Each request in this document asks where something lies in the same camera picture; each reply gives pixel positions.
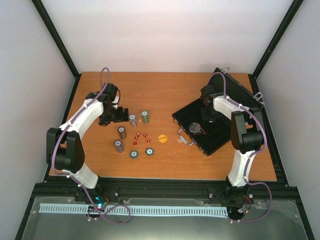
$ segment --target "blue poker chip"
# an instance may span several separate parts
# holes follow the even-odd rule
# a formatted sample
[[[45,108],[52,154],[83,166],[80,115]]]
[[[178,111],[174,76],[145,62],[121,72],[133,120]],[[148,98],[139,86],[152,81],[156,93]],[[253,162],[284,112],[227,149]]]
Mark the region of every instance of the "blue poker chip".
[[[130,158],[135,159],[138,157],[138,151],[133,150],[130,152]]]
[[[151,156],[152,154],[154,154],[154,150],[151,148],[151,147],[148,147],[146,150],[145,150],[145,154],[147,154],[148,156]]]

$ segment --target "wall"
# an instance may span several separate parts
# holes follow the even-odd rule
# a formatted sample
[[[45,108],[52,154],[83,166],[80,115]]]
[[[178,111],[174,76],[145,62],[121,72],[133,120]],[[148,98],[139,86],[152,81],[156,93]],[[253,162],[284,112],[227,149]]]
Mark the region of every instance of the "wall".
[[[304,1],[258,78],[289,183],[320,239],[320,2]]]
[[[0,1],[0,233],[14,239],[73,77],[31,1]]]
[[[292,0],[43,0],[80,71],[252,73]]]

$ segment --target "orange wooden surface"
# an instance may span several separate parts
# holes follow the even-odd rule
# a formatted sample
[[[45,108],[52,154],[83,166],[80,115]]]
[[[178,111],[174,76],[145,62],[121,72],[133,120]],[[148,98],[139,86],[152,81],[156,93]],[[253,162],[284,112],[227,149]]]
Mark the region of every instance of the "orange wooden surface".
[[[82,73],[68,119],[83,104],[89,92],[101,89],[99,75],[99,72]],[[247,74],[231,75],[251,91]],[[231,143],[207,157],[196,145],[177,142],[179,126],[172,118],[174,112],[199,98],[200,89],[210,76],[211,73],[112,72],[110,83],[121,91],[119,105],[137,115],[138,125],[132,127],[129,122],[122,122],[102,127],[96,120],[82,139],[85,163],[101,177],[225,180],[235,153]],[[149,112],[148,124],[140,121],[143,110]],[[114,147],[120,126],[124,126],[127,132],[127,138],[122,141],[123,153],[118,153]],[[147,138],[140,137],[138,146],[134,147],[136,132],[147,133]],[[158,141],[160,134],[167,135],[167,142]],[[154,149],[154,155],[145,154],[147,147]],[[132,150],[138,151],[138,158],[130,158]],[[268,150],[255,157],[249,178],[276,181]]]

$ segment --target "round yellow token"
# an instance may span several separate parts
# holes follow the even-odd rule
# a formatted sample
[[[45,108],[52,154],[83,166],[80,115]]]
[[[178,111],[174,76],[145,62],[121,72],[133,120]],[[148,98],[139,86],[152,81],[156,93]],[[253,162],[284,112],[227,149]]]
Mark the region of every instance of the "round yellow token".
[[[168,138],[166,135],[161,134],[160,136],[158,136],[158,140],[160,143],[165,143],[168,140]]]

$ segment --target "black metal frame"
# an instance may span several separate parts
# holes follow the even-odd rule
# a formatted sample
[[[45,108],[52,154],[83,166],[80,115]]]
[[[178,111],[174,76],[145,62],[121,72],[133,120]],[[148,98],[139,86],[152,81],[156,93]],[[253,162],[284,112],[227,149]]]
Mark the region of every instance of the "black metal frame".
[[[48,12],[46,11],[41,0],[32,0],[38,13],[40,14],[43,22],[45,23],[48,31],[50,32],[53,40],[59,48],[64,60],[72,72],[75,81],[72,88],[72,92],[64,112],[62,123],[67,120],[68,113],[70,111],[73,98],[75,96],[81,74],[78,73],[68,51],[63,44],[54,24],[52,23]],[[285,30],[289,26],[294,15],[298,11],[303,0],[294,0],[284,16],[280,26],[274,34],[270,44],[268,45],[265,53],[259,61],[253,74],[248,74],[250,79],[253,93],[258,93],[259,88],[257,85],[257,78],[261,73],[263,67],[270,58],[273,50],[276,48],[278,42],[283,36]],[[272,133],[272,129],[267,117],[265,109],[263,109],[262,117],[264,121],[265,131],[269,141],[269,151],[276,174],[276,182],[267,182],[271,191],[272,197],[275,200],[295,200],[300,217],[303,222],[304,229],[307,237],[310,240],[314,240],[314,236],[302,204],[298,189],[296,187],[290,187],[286,173],[277,149],[277,145]],[[57,176],[49,176],[50,168],[46,170],[45,177],[42,183],[36,183],[31,194],[29,203],[27,205],[24,217],[22,219],[20,228],[16,235],[16,240],[22,239],[32,205],[35,197],[51,197],[51,196],[65,196],[75,197],[79,201],[88,201],[81,188],[77,186],[71,179]],[[203,181],[203,180],[161,180],[161,179],[132,179],[132,178],[101,178],[101,185],[107,188],[107,192],[112,202],[117,202],[119,199],[125,200],[129,198],[174,198],[174,199],[197,199],[208,203],[217,203],[222,206],[230,206],[226,202],[218,202],[215,199],[210,198],[209,193],[211,189],[221,188],[225,185],[225,181]],[[255,199],[268,199],[269,193],[264,186],[255,186],[249,188],[250,192],[254,195]]]

